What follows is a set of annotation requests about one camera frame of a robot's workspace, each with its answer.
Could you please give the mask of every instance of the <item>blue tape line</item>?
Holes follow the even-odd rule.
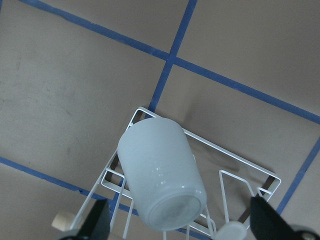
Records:
[[[114,215],[117,201],[115,201],[114,199],[110,199],[108,200],[108,203],[109,203],[109,209],[110,209],[110,217],[112,218],[112,216]]]
[[[186,60],[183,60],[179,57],[176,57],[175,58],[175,62],[174,62],[175,65],[181,67],[181,68],[184,68],[186,70],[189,70],[193,73],[196,73],[196,74],[199,74],[205,78],[208,78],[208,79],[211,79],[217,83],[220,83],[220,84],[223,84],[227,87],[230,87],[232,89],[235,89],[239,92],[242,92],[244,94],[247,94],[251,97],[254,97],[256,99],[259,99],[263,102],[266,102],[268,104],[271,104],[275,107],[278,107],[280,109],[283,109],[283,110],[286,110],[292,114],[295,114],[295,115],[298,115],[304,119],[307,119],[309,121],[312,121],[316,124],[320,124],[320,116],[314,114],[314,113],[311,113],[309,111],[306,111],[302,108],[299,108],[297,106],[294,106],[290,103],[287,103],[285,101],[282,101],[278,98],[275,98],[273,96],[270,96],[266,93],[263,93],[261,91],[258,91],[252,87],[249,87],[249,86],[246,86],[242,83],[239,83],[237,81],[234,81],[234,80],[231,80],[225,76],[222,76],[222,75],[219,75],[213,71],[210,71],[208,69],[205,69],[201,66],[198,66],[198,65],[195,65],[189,61],[186,61]]]
[[[183,229],[183,228],[176,229],[176,231],[179,232],[179,233],[187,234],[187,230]],[[209,238],[209,237],[207,237],[205,235],[202,235],[202,234],[200,234],[198,232],[192,231],[192,230],[190,230],[189,235],[191,237],[194,237],[194,238],[197,238],[197,239],[200,239],[200,240],[211,240],[211,238]]]
[[[27,174],[30,174],[32,176],[35,176],[37,178],[40,178],[40,179],[44,179],[52,184],[56,184],[60,187],[63,187],[65,189],[69,189],[73,192],[79,192],[80,194],[82,195],[85,195],[85,196],[88,196],[89,194],[89,191],[88,190],[85,190],[81,187],[78,187],[76,185],[73,185],[73,184],[70,184],[70,183],[67,183],[65,181],[62,181],[62,180],[59,180],[55,177],[52,177],[52,176],[49,176],[47,174],[44,174],[42,172],[39,172],[39,171],[36,171],[36,170],[33,170],[29,167],[26,167],[26,166],[23,166],[21,164],[18,164],[16,162],[13,162],[13,161],[10,161],[8,159],[5,159],[3,157],[0,156],[0,163],[4,164],[4,165],[7,165],[9,167],[12,167],[14,169],[17,169],[17,170],[20,170],[20,171],[23,171]],[[98,194],[93,194],[92,196],[93,199],[96,199],[96,200],[102,200],[102,199],[106,199],[104,196],[101,196],[101,195],[98,195]]]
[[[119,209],[122,210],[122,211],[126,211],[128,213],[129,210],[130,210],[130,207],[120,203],[119,204]],[[132,214],[134,214],[136,216],[139,216],[138,211],[136,209],[132,209]]]
[[[289,200],[293,196],[293,194],[296,191],[297,187],[299,186],[301,180],[305,176],[306,171],[308,170],[308,168],[310,167],[312,162],[315,160],[319,151],[320,151],[320,137],[316,141],[315,145],[313,146],[311,152],[309,153],[308,157],[304,161],[303,165],[301,166],[301,168],[299,169],[299,171],[295,175],[295,178],[294,178],[293,182],[291,183],[288,191],[285,193],[282,201],[280,202],[279,206],[277,207],[276,212],[278,214],[281,214],[283,212],[283,210],[285,209],[286,205],[288,204]]]
[[[192,14],[195,10],[196,4],[197,4],[197,0],[189,0],[188,4],[186,6],[186,9],[184,11],[182,20],[181,20],[179,28],[178,28],[178,31],[175,35],[173,44],[171,46],[169,57],[164,64],[164,67],[162,69],[162,73],[161,73],[159,81],[155,87],[151,102],[148,107],[148,109],[151,112],[154,112],[156,110],[156,107],[159,103],[161,94],[165,88],[166,82],[168,80],[169,74],[171,72],[171,69],[172,69],[173,64],[175,62],[175,59],[177,57],[182,40],[184,39],[184,36],[186,34],[186,31],[187,31],[188,25],[190,23]]]
[[[20,2],[23,2],[25,4],[31,5],[37,9],[40,10],[44,10],[47,12],[50,12],[52,14],[58,15],[64,19],[66,19],[67,21],[74,23],[76,25],[79,25],[81,27],[84,27],[86,29],[89,29],[93,32],[96,32],[98,34],[101,34],[103,36],[106,36],[110,39],[116,40],[118,42],[124,43],[126,45],[129,45],[135,49],[138,49],[142,52],[145,52],[147,54],[150,54],[152,56],[155,56],[157,58],[160,58],[162,60],[167,60],[169,54],[159,50],[157,48],[154,48],[152,46],[149,46],[143,42],[137,41],[131,37],[122,35],[120,33],[117,33],[115,31],[112,31],[106,27],[94,24],[88,20],[85,20],[81,17],[78,17],[76,15],[73,15],[69,12],[63,11],[61,9],[55,8],[49,4],[46,4],[42,1],[38,1],[38,0],[19,0]]]

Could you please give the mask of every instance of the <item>cup bottom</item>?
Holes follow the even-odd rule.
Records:
[[[158,231],[171,231],[195,220],[203,211],[201,201],[194,195],[180,194],[161,201],[148,215],[149,227]]]

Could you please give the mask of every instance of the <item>white wire rack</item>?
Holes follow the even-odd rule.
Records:
[[[140,119],[141,114],[145,113],[146,116],[149,117],[153,117],[153,118],[158,118],[160,117],[159,115],[145,109],[144,107],[139,107],[135,113],[133,114],[126,130],[128,128],[130,128],[135,122],[137,122],[137,119]],[[231,158],[237,160],[239,163],[246,165],[247,167],[253,168],[261,173],[263,173],[264,175],[266,175],[267,180],[265,181],[265,184],[262,184],[261,186],[257,187],[256,189],[253,189],[250,185],[250,183],[242,178],[239,177],[231,172],[228,172],[226,170],[219,170],[219,180],[220,180],[220,186],[221,186],[221,194],[222,194],[222,200],[223,200],[223,210],[224,210],[224,218],[225,218],[225,223],[228,223],[230,221],[229,219],[229,212],[228,212],[228,205],[227,205],[227,198],[226,198],[226,191],[225,191],[225,186],[224,186],[224,179],[223,179],[223,175],[228,175],[231,178],[234,178],[238,181],[241,181],[243,183],[246,184],[250,195],[252,197],[254,196],[260,196],[263,197],[266,201],[269,201],[269,199],[272,197],[272,195],[275,193],[275,191],[277,190],[277,188],[279,187],[279,185],[281,184],[281,179],[275,175],[273,172],[253,163],[250,162],[246,159],[244,159],[243,157],[240,157],[186,129],[183,129],[184,133],[187,136],[190,136],[191,138],[195,139],[196,141],[199,141],[200,143],[207,145],[225,155],[230,156]],[[128,215],[127,215],[127,220],[126,220],[126,224],[123,230],[123,235],[122,238],[126,239],[127,235],[128,235],[128,229],[129,229],[129,225],[130,225],[130,221],[131,221],[131,217],[133,214],[133,207],[134,207],[134,200],[132,198],[132,195],[130,193],[130,190],[125,189],[125,185],[126,185],[126,176],[124,176],[124,174],[117,172],[115,170],[112,169],[112,164],[114,163],[115,159],[117,158],[117,150],[113,153],[113,155],[111,156],[110,160],[108,161],[108,163],[106,164],[105,168],[103,169],[103,171],[101,172],[100,176],[98,177],[98,179],[96,180],[95,184],[93,185],[90,193],[88,194],[88,196],[86,197],[84,203],[82,204],[80,210],[78,211],[73,223],[71,224],[70,229],[76,229],[78,228],[81,219],[82,219],[82,215],[86,209],[86,207],[88,206],[88,203],[91,199],[91,197],[93,196],[93,194],[95,193],[97,186],[101,185],[103,187],[106,187],[112,191],[114,191],[115,193],[118,193],[118,198],[115,204],[115,208],[114,208],[114,212],[110,221],[110,231],[112,232],[112,229],[114,227],[115,224],[115,219],[119,210],[119,205],[121,202],[122,197],[126,197],[128,199],[130,199],[130,208],[128,211]],[[121,178],[120,184],[117,185],[111,181],[106,180],[106,176],[107,174],[113,174],[116,175],[118,177]],[[210,217],[210,213],[208,210],[208,206],[205,207],[204,212],[199,216],[200,218],[202,218],[204,220],[204,222],[206,224],[200,224],[198,222],[191,222],[189,225],[186,226],[186,236],[185,239],[189,240],[190,238],[190,231],[191,229],[200,232],[202,235],[207,236],[210,239],[215,239],[215,235],[217,233],[217,228],[216,228],[216,223],[214,222],[214,220]],[[244,224],[244,226],[246,228],[249,228],[250,226],[250,218],[249,218],[249,214],[247,214],[244,217],[244,220],[242,222]],[[167,239],[167,233],[163,232],[163,239],[166,240]]]

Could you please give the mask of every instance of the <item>white plastic cup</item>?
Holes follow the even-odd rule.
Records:
[[[207,194],[182,127],[154,117],[131,126],[120,138],[118,157],[141,220],[171,231],[204,210]]]

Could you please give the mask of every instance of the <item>wire dish rack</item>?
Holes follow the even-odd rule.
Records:
[[[136,122],[140,121],[141,119],[144,118],[159,118],[160,116],[147,110],[144,107],[139,107],[133,114],[126,130],[130,128],[133,124]],[[229,211],[228,211],[228,204],[227,204],[227,193],[226,193],[226,188],[225,188],[225,182],[224,182],[224,176],[228,176],[228,178],[232,178],[234,181],[239,181],[242,184],[244,183],[245,186],[247,187],[250,196],[260,196],[263,197],[266,201],[269,201],[269,199],[272,197],[272,195],[275,193],[279,185],[281,184],[281,179],[274,174],[273,172],[251,162],[243,157],[240,157],[186,129],[183,129],[184,133],[189,136],[190,138],[194,139],[195,141],[199,142],[202,145],[205,145],[209,148],[215,149],[219,151],[220,153],[229,156],[230,158],[236,160],[239,164],[245,165],[247,168],[254,169],[255,171],[258,171],[262,176],[264,176],[263,179],[266,179],[263,184],[257,187],[252,187],[252,185],[249,183],[248,180],[244,179],[243,177],[240,177],[236,174],[231,173],[230,171],[227,171],[225,169],[220,169],[218,171],[218,176],[219,176],[219,181],[220,181],[220,187],[221,187],[221,196],[222,196],[222,203],[223,203],[223,211],[224,211],[224,221],[225,223],[229,223],[230,217],[229,217]],[[85,209],[87,208],[89,201],[93,194],[95,193],[97,186],[101,185],[109,190],[112,190],[115,192],[117,196],[117,200],[115,205],[112,207],[111,212],[113,211],[112,218],[110,221],[110,232],[112,232],[114,225],[115,225],[115,220],[118,214],[118,211],[120,210],[120,205],[121,205],[121,200],[122,197],[128,198],[130,200],[130,207],[129,210],[127,211],[127,218],[126,218],[126,223],[125,227],[123,230],[123,235],[122,238],[126,239],[128,235],[128,230],[129,230],[129,225],[132,219],[132,214],[137,214],[136,210],[134,209],[134,200],[132,198],[131,192],[128,188],[125,188],[126,186],[126,176],[116,170],[116,166],[118,166],[119,159],[118,159],[118,154],[117,150],[113,153],[111,156],[110,160],[107,162],[105,168],[101,172],[100,176],[96,180],[95,184],[93,185],[90,193],[86,197],[84,203],[82,204],[80,210],[78,211],[74,221],[71,224],[70,229],[76,229],[79,227],[79,224],[81,223],[82,215],[84,214]],[[111,181],[110,176],[117,176],[118,178],[121,179],[119,184],[116,184]],[[250,226],[250,215],[248,209],[244,209],[243,214],[241,215],[241,219],[239,219],[239,222],[242,222],[243,225],[248,229]],[[205,207],[203,213],[193,222],[191,222],[189,225],[185,226],[183,230],[180,230],[180,232],[185,233],[185,239],[189,240],[190,236],[197,237],[198,236],[203,236],[208,239],[215,239],[215,236],[218,232],[218,229],[216,227],[216,223],[214,221],[214,218],[210,216],[209,209],[208,209],[208,204]],[[163,232],[163,239],[167,239],[167,233]]]

